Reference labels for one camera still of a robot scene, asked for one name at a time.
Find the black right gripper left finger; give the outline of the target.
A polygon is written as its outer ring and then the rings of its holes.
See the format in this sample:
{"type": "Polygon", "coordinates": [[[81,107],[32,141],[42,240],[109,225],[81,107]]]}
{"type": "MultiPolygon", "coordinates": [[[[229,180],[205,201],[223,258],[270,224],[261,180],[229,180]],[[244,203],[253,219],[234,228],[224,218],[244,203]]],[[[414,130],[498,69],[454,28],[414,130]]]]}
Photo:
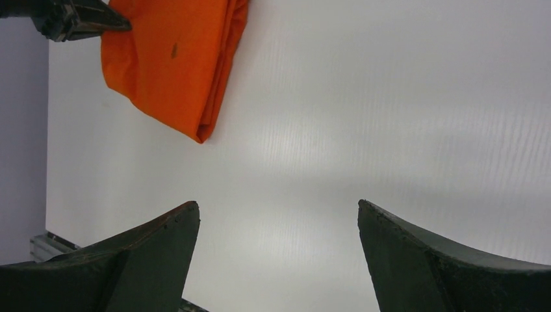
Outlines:
{"type": "Polygon", "coordinates": [[[1,267],[2,311],[178,311],[199,232],[188,201],[50,260],[1,267]]]}

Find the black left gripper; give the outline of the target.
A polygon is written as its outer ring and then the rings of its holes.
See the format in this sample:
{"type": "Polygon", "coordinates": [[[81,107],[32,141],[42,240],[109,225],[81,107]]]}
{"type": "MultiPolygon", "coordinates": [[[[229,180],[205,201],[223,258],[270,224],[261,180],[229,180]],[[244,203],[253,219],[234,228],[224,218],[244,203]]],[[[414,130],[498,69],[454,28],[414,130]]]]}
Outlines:
{"type": "Polygon", "coordinates": [[[61,42],[132,29],[127,18],[103,1],[1,0],[5,18],[30,18],[42,36],[61,42]]]}

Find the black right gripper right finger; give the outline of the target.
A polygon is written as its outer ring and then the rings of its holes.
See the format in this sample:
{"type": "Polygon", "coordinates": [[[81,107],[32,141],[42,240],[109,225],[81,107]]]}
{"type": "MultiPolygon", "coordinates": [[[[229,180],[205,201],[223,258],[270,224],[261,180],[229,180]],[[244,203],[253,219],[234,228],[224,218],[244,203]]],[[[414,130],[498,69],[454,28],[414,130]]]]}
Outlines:
{"type": "Polygon", "coordinates": [[[549,311],[550,267],[483,252],[360,200],[357,225],[381,311],[549,311]]]}

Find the orange t shirt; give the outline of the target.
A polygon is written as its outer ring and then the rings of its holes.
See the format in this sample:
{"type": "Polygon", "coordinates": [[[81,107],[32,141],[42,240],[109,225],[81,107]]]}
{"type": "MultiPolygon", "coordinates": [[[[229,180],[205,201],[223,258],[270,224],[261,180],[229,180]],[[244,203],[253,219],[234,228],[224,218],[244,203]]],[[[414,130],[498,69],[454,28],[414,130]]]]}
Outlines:
{"type": "Polygon", "coordinates": [[[117,0],[109,5],[132,29],[101,37],[107,86],[148,116],[204,143],[218,119],[249,3],[117,0]]]}

